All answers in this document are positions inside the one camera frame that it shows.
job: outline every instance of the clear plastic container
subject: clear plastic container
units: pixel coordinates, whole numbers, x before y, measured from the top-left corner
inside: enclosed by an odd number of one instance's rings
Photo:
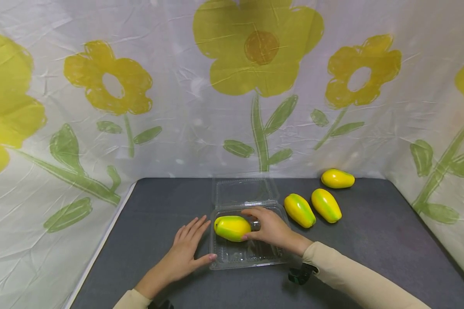
[[[276,212],[286,223],[287,214],[278,204],[278,191],[272,179],[213,179],[214,210],[210,220],[224,215],[241,215],[242,209],[262,206]],[[252,230],[258,230],[258,222],[243,216],[251,222]],[[211,270],[236,269],[243,267],[266,266],[287,262],[283,249],[262,241],[248,240],[232,242],[215,234],[210,237],[210,253],[217,259],[210,265]]]

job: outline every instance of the green stem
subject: green stem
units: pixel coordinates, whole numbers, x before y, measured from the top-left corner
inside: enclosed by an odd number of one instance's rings
[[[428,180],[426,181],[423,189],[421,189],[421,192],[419,193],[418,197],[412,203],[412,207],[418,214],[421,211],[423,211],[423,208],[426,207],[431,193],[433,193],[435,189],[440,185],[440,182],[446,175],[447,170],[453,162],[454,156],[457,153],[457,150],[459,150],[459,147],[461,146],[463,140],[464,126],[454,137],[446,151],[443,153],[440,160],[438,160],[433,172],[431,173],[430,177],[428,177]]]
[[[129,140],[129,156],[134,157],[134,138],[132,137],[131,124],[129,124],[129,118],[127,114],[124,114],[125,132]]]
[[[325,134],[325,136],[323,136],[323,138],[316,144],[316,146],[314,147],[315,150],[320,149],[320,147],[327,141],[327,139],[330,138],[330,135],[332,135],[333,131],[337,129],[337,127],[339,126],[340,120],[342,120],[342,117],[344,117],[348,109],[349,109],[348,106],[344,107],[344,109],[340,112],[340,114],[337,116],[337,119],[334,121],[334,123],[328,130],[328,132]]]
[[[270,170],[270,164],[268,164],[268,141],[266,140],[263,121],[261,120],[258,93],[254,95],[251,105],[251,126],[253,129],[254,142],[256,144],[256,153],[258,154],[260,172],[268,172],[268,170]]]
[[[89,194],[92,194],[103,201],[109,202],[114,206],[117,206],[120,202],[120,196],[115,192],[112,192],[111,189],[109,189],[98,180],[92,179],[89,176],[83,175],[81,173],[74,173],[70,170],[64,170],[41,159],[30,156],[29,154],[20,150],[16,150],[16,152],[37,166],[46,170],[53,176],[63,180],[66,183],[69,183],[72,186],[75,186],[82,191],[88,192]]]

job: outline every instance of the gray table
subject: gray table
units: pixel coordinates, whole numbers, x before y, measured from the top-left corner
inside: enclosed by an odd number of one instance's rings
[[[319,179],[275,179],[280,201],[290,193],[309,200]],[[72,308],[109,309],[170,248],[176,231],[210,214],[211,179],[142,179],[137,182]],[[431,308],[464,308],[464,274],[434,239],[391,182],[357,179],[330,190],[343,218],[331,225],[317,216],[308,238],[339,250],[394,281]],[[198,254],[208,252],[208,236]],[[203,269],[169,286],[156,299],[189,308],[360,308],[347,296],[311,278],[287,279],[288,266]]]

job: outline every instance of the fabric backdrop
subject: fabric backdrop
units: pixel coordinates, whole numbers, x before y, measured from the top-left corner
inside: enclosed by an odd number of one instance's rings
[[[0,309],[61,308],[140,178],[327,168],[464,270],[464,0],[0,0]]]

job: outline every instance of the flower center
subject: flower center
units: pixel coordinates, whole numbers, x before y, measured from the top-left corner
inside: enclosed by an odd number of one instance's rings
[[[112,97],[116,97],[121,99],[124,97],[124,88],[120,84],[119,80],[112,74],[105,73],[101,78],[103,84],[105,85],[105,89],[108,91]]]
[[[264,65],[273,61],[279,47],[280,43],[273,33],[254,31],[246,39],[244,52],[251,62]]]
[[[354,73],[352,73],[349,82],[347,83],[347,88],[350,91],[355,92],[364,87],[366,83],[371,78],[371,69],[368,67],[362,67],[357,69]]]

